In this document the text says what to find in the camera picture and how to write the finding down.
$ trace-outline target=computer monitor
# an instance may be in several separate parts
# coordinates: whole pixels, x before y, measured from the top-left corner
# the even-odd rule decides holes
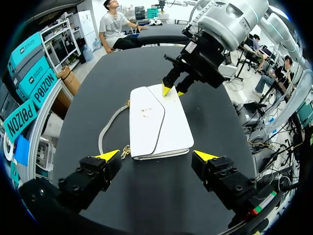
[[[264,51],[264,53],[265,53],[266,55],[268,55],[269,57],[272,56],[272,52],[270,52],[270,50],[267,49],[266,47],[263,49],[263,51]]]

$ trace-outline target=black pants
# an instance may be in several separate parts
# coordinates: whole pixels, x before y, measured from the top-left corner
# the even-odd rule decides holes
[[[126,50],[137,47],[142,47],[142,43],[138,40],[138,38],[127,36],[125,38],[118,39],[114,44],[113,49]]]

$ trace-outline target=man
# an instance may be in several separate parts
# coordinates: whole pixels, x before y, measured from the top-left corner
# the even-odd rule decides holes
[[[260,63],[257,71],[261,73],[262,66],[265,63],[266,59],[268,58],[268,55],[266,55],[264,52],[260,50],[259,45],[260,37],[258,35],[254,34],[252,40],[253,40],[253,50],[256,52],[257,60]]]
[[[108,12],[100,21],[99,37],[106,52],[112,53],[112,49],[126,50],[142,47],[142,43],[138,38],[121,33],[122,26],[128,25],[129,27],[137,28],[139,32],[143,28],[146,29],[148,27],[131,23],[122,13],[117,12],[116,9],[119,7],[119,4],[116,0],[106,0],[103,5]]]
[[[291,66],[292,66],[292,59],[290,58],[290,56],[287,55],[285,57],[285,65],[276,69],[274,73],[270,73],[270,75],[273,78],[262,75],[258,85],[255,87],[255,90],[253,90],[252,92],[261,98],[264,85],[267,84],[268,86],[272,86],[274,83],[277,83],[277,82],[282,82],[285,88],[287,89],[294,75],[293,73],[291,73]],[[282,94],[280,93],[280,91],[276,89],[275,103],[281,96]]]

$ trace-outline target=gray t-shirt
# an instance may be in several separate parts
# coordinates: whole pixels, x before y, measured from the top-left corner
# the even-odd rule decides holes
[[[115,16],[108,12],[102,17],[99,32],[104,33],[106,42],[110,48],[114,46],[119,38],[126,37],[121,31],[122,27],[128,23],[129,21],[121,12],[118,12]]]

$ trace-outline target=black tabletop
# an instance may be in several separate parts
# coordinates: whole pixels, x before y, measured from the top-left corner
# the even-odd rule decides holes
[[[88,74],[65,118],[54,158],[54,184],[87,155],[99,155],[98,136],[131,90],[160,84],[181,47],[144,47],[102,57]],[[254,176],[252,156],[238,116],[223,86],[195,83],[181,96],[196,150],[227,155],[239,171]],[[129,111],[121,113],[103,140],[104,152],[129,144]],[[166,159],[123,161],[107,192],[100,192],[81,215],[136,234],[185,232],[218,234],[234,213],[207,192],[191,168],[192,150]]]
[[[149,29],[143,29],[138,39],[144,44],[158,43],[178,43],[187,44],[189,39],[181,32],[186,27],[181,24],[169,24],[149,26]]]

